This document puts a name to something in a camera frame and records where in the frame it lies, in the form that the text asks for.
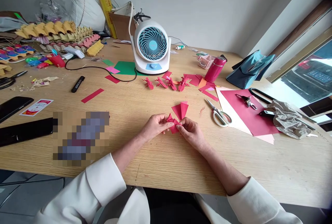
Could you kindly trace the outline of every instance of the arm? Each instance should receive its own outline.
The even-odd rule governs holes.
[[[181,135],[207,160],[227,192],[228,201],[241,223],[302,223],[285,212],[254,178],[247,178],[224,160],[205,140],[198,124],[187,117],[176,127]]]
[[[92,223],[98,209],[126,189],[121,174],[139,149],[173,125],[166,120],[165,114],[151,116],[134,138],[75,177],[36,214],[34,223]]]

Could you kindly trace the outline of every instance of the hand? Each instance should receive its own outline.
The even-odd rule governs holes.
[[[169,131],[169,128],[173,125],[174,123],[167,122],[166,114],[155,114],[149,118],[148,122],[146,122],[139,135],[143,137],[145,142],[149,142],[158,134],[165,134],[165,130]]]
[[[205,140],[202,130],[198,123],[185,117],[180,121],[181,125],[176,125],[181,135],[199,152],[211,149],[209,143]]]

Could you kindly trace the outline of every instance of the fan grille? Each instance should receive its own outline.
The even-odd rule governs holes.
[[[138,47],[148,60],[159,60],[167,52],[166,37],[158,28],[148,27],[139,35]]]

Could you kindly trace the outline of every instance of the red origami figure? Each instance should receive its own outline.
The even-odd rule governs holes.
[[[186,82],[188,80],[187,76],[184,75],[184,77],[181,77],[182,81],[180,81],[179,84],[179,91],[182,92],[184,90],[185,86],[189,86],[189,84]]]
[[[163,81],[160,79],[160,77],[158,77],[158,79],[155,80],[155,81],[158,82],[158,85],[157,85],[157,86],[162,85],[164,88],[167,88],[167,86],[163,83]]]
[[[153,85],[152,85],[152,82],[149,80],[148,77],[145,78],[145,80],[143,81],[146,81],[146,86],[149,87],[151,90],[153,90]]]
[[[175,86],[175,84],[174,84],[172,78],[169,77],[169,79],[166,79],[166,80],[168,80],[168,85],[167,85],[167,86],[171,86],[171,88],[172,88],[173,90],[176,90],[176,86]]]

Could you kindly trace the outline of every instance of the red water bottle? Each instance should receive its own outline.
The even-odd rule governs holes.
[[[227,59],[224,55],[217,57],[213,60],[213,63],[205,75],[205,80],[208,82],[214,82],[224,67]]]

